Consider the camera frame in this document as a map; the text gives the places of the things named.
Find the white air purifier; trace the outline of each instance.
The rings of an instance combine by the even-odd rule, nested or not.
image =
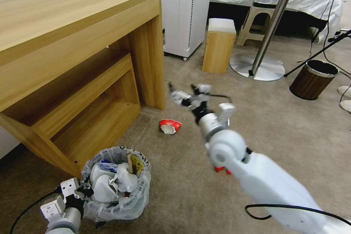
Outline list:
[[[163,3],[163,51],[188,60],[204,41],[210,0],[163,0]]]

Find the trash can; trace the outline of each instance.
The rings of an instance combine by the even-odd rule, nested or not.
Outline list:
[[[128,147],[112,147],[100,151],[93,159],[86,162],[82,170],[80,184],[89,186],[90,173],[97,162],[102,160],[107,160],[115,164],[128,162],[127,153],[131,154],[133,166],[136,166],[138,170],[138,187],[129,194],[129,201],[123,204],[105,204],[89,197],[84,203],[85,218],[89,218],[95,222],[105,222],[114,219],[136,219],[142,214],[149,201],[151,165],[146,157],[137,150]]]
[[[307,61],[291,84],[290,91],[301,99],[316,100],[338,72],[332,64],[320,60]]]

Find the white plastic stool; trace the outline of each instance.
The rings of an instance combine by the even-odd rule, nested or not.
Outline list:
[[[203,71],[222,74],[227,71],[235,36],[233,20],[223,18],[208,20]]]
[[[245,22],[241,27],[240,33],[236,39],[236,44],[243,46],[247,39],[259,40],[262,41],[264,34],[269,25],[271,17],[274,13],[275,5],[252,2],[248,15],[246,16]],[[263,26],[253,24],[255,17],[258,14],[266,13],[268,16]],[[250,29],[258,30],[260,33],[251,33]]]

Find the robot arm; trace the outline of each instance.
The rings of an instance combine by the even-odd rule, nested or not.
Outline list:
[[[243,190],[258,204],[294,205],[321,210],[300,182],[269,157],[252,152],[239,133],[228,129],[226,119],[235,109],[231,103],[220,105],[222,110],[220,117],[207,109],[210,88],[207,86],[207,94],[203,97],[199,96],[201,87],[203,85],[197,86],[200,92],[189,95],[175,90],[170,84],[172,99],[178,104],[187,106],[195,115],[211,163],[229,170],[240,182]],[[341,234],[346,233],[341,230],[343,227],[349,227],[343,225],[340,228],[339,223],[336,224],[326,216],[311,211],[289,208],[266,208],[266,210],[283,226],[303,234]]]
[[[79,192],[77,178],[71,178],[60,184],[61,195],[57,195],[40,207],[48,220],[48,234],[76,234],[83,217],[84,194]]]

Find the plastic trash bag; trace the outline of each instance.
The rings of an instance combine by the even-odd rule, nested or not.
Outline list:
[[[127,169],[128,163],[118,165],[113,181],[117,181],[120,192],[132,193],[138,187],[138,178],[136,175],[129,173]]]
[[[132,191],[128,198],[120,202],[104,204],[94,201],[91,197],[84,203],[84,217],[95,222],[110,221],[114,219],[131,220],[138,218],[149,201],[151,182],[151,165],[145,156],[137,150],[127,147],[112,147],[100,151],[93,159],[86,162],[82,170],[81,185],[90,185],[90,172],[95,163],[106,159],[112,163],[121,164],[128,162],[126,154],[132,155],[133,165],[136,163],[138,170],[138,187]]]

